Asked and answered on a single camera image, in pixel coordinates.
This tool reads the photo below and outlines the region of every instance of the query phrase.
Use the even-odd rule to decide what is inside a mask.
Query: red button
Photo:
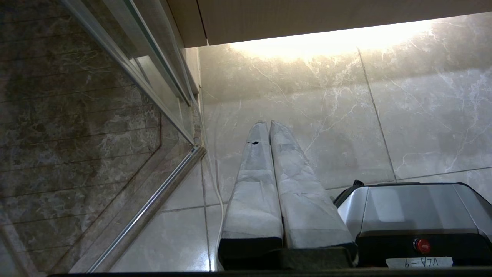
[[[415,243],[415,246],[417,248],[417,250],[422,253],[422,254],[426,254],[426,253],[429,253],[431,251],[431,244],[429,243],[428,240],[425,240],[425,239],[421,239],[421,240],[418,240],[417,243]]]

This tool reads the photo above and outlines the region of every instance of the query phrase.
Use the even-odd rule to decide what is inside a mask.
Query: silver appliance
[[[434,257],[454,266],[492,265],[492,205],[464,183],[365,186],[356,180],[334,204],[361,266],[408,268],[419,259],[432,266]]]

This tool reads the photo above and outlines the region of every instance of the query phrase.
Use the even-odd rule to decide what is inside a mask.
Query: white label
[[[389,268],[452,267],[452,257],[391,258],[386,259]]]

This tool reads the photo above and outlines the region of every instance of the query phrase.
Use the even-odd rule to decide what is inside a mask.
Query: white plastic wrap
[[[352,243],[347,226],[290,129],[272,121],[270,142],[287,247],[316,248]]]
[[[227,206],[223,239],[282,238],[272,152],[264,121],[247,138],[236,184]]]

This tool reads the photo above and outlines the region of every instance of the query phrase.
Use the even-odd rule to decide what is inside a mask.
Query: dark marble wall
[[[0,9],[2,233],[30,275],[68,271],[145,180],[166,119],[57,1]]]

